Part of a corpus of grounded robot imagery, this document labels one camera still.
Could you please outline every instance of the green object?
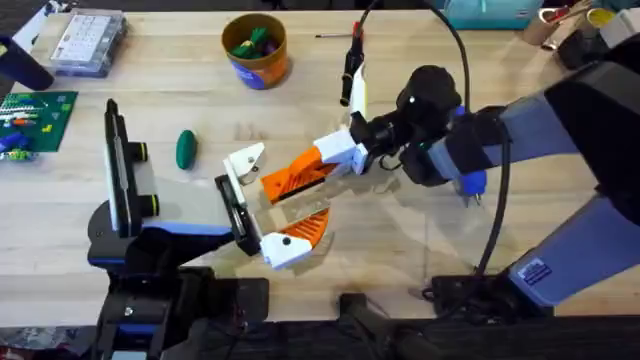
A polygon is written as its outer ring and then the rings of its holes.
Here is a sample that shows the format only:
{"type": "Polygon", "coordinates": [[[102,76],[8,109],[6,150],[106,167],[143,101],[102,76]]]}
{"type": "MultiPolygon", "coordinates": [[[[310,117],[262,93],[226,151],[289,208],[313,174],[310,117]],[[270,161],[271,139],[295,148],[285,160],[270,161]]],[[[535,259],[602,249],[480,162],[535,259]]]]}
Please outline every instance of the green object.
{"type": "Polygon", "coordinates": [[[185,130],[180,134],[176,144],[176,163],[182,170],[193,166],[198,151],[198,141],[191,130],[185,130]]]}
{"type": "MultiPolygon", "coordinates": [[[[29,150],[32,152],[56,152],[64,136],[69,117],[76,102],[78,93],[68,92],[33,92],[7,94],[0,106],[0,115],[24,112],[26,118],[34,119],[33,126],[20,126],[20,131],[30,139],[29,150]],[[25,105],[23,100],[35,99],[33,104],[25,105]]],[[[0,122],[0,137],[16,132],[14,127],[4,127],[0,122]]]]}
{"type": "Polygon", "coordinates": [[[267,40],[267,28],[255,28],[251,31],[249,40],[245,40],[242,44],[231,50],[233,56],[241,59],[257,59],[262,57],[260,47],[267,40]]]}

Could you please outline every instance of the yellow object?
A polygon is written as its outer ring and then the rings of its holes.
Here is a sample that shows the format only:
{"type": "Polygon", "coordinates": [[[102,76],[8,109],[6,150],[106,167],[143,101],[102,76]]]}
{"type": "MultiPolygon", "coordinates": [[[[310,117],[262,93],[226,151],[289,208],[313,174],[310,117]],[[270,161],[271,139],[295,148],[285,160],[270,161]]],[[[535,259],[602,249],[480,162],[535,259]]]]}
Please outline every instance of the yellow object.
{"type": "Polygon", "coordinates": [[[607,9],[591,9],[587,13],[587,21],[589,21],[591,25],[599,29],[607,25],[607,23],[613,20],[615,16],[616,13],[607,9]]]}
{"type": "Polygon", "coordinates": [[[147,149],[145,148],[144,143],[140,143],[140,152],[142,154],[142,161],[147,161],[147,149]]]}
{"type": "Polygon", "coordinates": [[[151,196],[151,206],[153,207],[153,215],[158,214],[158,203],[155,195],[151,196]]]}

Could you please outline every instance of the small container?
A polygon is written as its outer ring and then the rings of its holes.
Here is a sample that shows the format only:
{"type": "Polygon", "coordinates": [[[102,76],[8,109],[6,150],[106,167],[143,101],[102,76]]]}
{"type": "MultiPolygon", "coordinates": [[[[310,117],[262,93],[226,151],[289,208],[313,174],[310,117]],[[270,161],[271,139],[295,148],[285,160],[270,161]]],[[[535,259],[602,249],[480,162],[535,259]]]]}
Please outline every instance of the small container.
{"type": "Polygon", "coordinates": [[[6,49],[0,54],[0,73],[35,91],[53,84],[53,76],[13,39],[0,36],[0,44],[6,49]]]}
{"type": "Polygon", "coordinates": [[[543,0],[447,0],[445,14],[460,30],[522,30],[536,16],[543,0]]]}
{"type": "Polygon", "coordinates": [[[540,9],[538,15],[531,20],[529,26],[522,32],[522,40],[531,45],[542,45],[560,27],[559,22],[551,24],[547,21],[547,19],[553,17],[554,13],[555,9],[540,9]]]}
{"type": "Polygon", "coordinates": [[[280,20],[266,14],[247,14],[231,21],[222,31],[222,46],[238,77],[252,89],[268,89],[287,73],[287,36],[280,20]],[[231,54],[236,46],[251,37],[255,28],[266,28],[269,38],[277,43],[275,51],[258,59],[241,59],[231,54]]]}
{"type": "Polygon", "coordinates": [[[74,9],[71,20],[51,53],[56,75],[104,78],[127,33],[119,10],[74,9]]]}

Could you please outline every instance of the cup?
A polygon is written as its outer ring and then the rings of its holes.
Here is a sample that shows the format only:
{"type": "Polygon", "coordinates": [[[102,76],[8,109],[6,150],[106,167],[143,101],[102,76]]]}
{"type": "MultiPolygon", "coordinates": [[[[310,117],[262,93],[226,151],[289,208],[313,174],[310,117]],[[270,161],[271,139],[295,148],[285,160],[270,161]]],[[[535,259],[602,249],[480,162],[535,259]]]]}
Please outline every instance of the cup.
{"type": "Polygon", "coordinates": [[[231,21],[222,31],[222,46],[238,77],[252,89],[268,89],[287,73],[287,36],[280,20],[266,14],[247,14],[231,21]],[[231,51],[251,37],[255,28],[266,28],[268,36],[277,43],[275,51],[257,59],[242,59],[231,51]]]}
{"type": "Polygon", "coordinates": [[[0,73],[35,91],[53,84],[53,76],[12,38],[0,36],[0,45],[6,49],[0,55],[0,73]]]}

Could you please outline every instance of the orange block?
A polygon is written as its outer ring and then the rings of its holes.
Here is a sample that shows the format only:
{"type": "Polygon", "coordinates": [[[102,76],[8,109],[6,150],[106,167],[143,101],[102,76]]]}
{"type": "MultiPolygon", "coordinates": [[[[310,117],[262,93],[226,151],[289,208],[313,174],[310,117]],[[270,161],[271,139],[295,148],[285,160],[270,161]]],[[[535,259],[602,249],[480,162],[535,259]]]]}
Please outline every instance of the orange block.
{"type": "Polygon", "coordinates": [[[269,201],[275,204],[286,198],[287,194],[324,179],[335,167],[336,164],[323,164],[322,155],[314,146],[302,153],[288,168],[263,177],[262,186],[269,201]]]}

